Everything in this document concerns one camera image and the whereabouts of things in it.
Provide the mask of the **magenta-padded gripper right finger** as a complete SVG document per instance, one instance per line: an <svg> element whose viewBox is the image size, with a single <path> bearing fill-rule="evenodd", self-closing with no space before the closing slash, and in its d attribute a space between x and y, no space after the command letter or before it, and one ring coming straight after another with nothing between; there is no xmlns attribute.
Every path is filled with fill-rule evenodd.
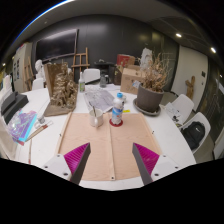
<svg viewBox="0 0 224 224"><path fill-rule="evenodd" d="M133 144L132 153L144 185L148 185L180 169L180 166L167 155L159 155L140 144Z"/></svg>

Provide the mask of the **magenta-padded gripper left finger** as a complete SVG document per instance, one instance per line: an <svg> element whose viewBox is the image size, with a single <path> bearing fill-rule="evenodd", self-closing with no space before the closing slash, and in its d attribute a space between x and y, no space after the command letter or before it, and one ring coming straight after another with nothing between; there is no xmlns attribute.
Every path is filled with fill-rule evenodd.
<svg viewBox="0 0 224 224"><path fill-rule="evenodd" d="M42 168L45 171L78 185L83 176L90 153L90 144L85 143L65 155L57 154L45 163Z"/></svg>

